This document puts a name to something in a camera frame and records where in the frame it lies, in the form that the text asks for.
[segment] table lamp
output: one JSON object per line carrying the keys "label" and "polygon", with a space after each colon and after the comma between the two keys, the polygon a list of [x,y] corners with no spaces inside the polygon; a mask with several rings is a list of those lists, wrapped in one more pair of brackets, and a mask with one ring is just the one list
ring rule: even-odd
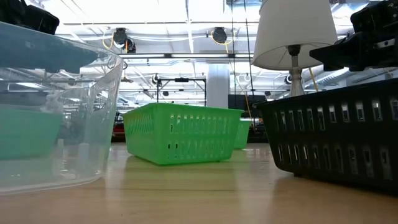
{"label": "table lamp", "polygon": [[310,50],[337,41],[328,0],[265,0],[254,49],[253,65],[269,70],[289,70],[290,96],[303,95],[303,68],[320,65]]}

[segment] plastic basket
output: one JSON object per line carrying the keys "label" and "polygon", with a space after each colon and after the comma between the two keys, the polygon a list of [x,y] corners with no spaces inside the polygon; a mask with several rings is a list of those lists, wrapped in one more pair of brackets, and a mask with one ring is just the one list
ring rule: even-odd
{"label": "plastic basket", "polygon": [[123,116],[127,150],[159,165],[229,159],[242,111],[152,103]]}
{"label": "plastic basket", "polygon": [[240,121],[236,132],[234,149],[244,149],[248,143],[251,121]]}
{"label": "plastic basket", "polygon": [[44,156],[53,151],[62,114],[0,109],[0,159]]}
{"label": "plastic basket", "polygon": [[398,189],[398,80],[259,105],[276,166]]}

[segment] white pillar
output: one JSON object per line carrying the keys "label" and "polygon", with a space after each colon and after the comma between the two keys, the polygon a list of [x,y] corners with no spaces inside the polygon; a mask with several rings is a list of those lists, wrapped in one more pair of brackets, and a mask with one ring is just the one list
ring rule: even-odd
{"label": "white pillar", "polygon": [[207,106],[228,108],[229,65],[211,64],[207,75]]}

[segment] green plastic basket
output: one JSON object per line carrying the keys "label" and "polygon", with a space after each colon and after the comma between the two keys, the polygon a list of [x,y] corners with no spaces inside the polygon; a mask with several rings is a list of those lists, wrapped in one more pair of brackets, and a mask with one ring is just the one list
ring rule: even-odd
{"label": "green plastic basket", "polygon": [[152,103],[123,116],[127,150],[159,165],[232,155],[242,111]]}
{"label": "green plastic basket", "polygon": [[249,128],[251,121],[240,121],[238,125],[238,131],[236,132],[236,138],[234,143],[234,149],[244,149],[248,143]]}
{"label": "green plastic basket", "polygon": [[53,151],[62,114],[0,109],[0,159],[44,156]]}

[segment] table surface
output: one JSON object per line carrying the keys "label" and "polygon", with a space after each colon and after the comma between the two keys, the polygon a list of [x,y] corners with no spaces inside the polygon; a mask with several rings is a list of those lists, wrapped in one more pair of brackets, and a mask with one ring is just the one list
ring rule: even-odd
{"label": "table surface", "polygon": [[159,167],[113,144],[90,184],[0,197],[0,223],[398,223],[398,198],[295,178],[267,144],[226,162]]}

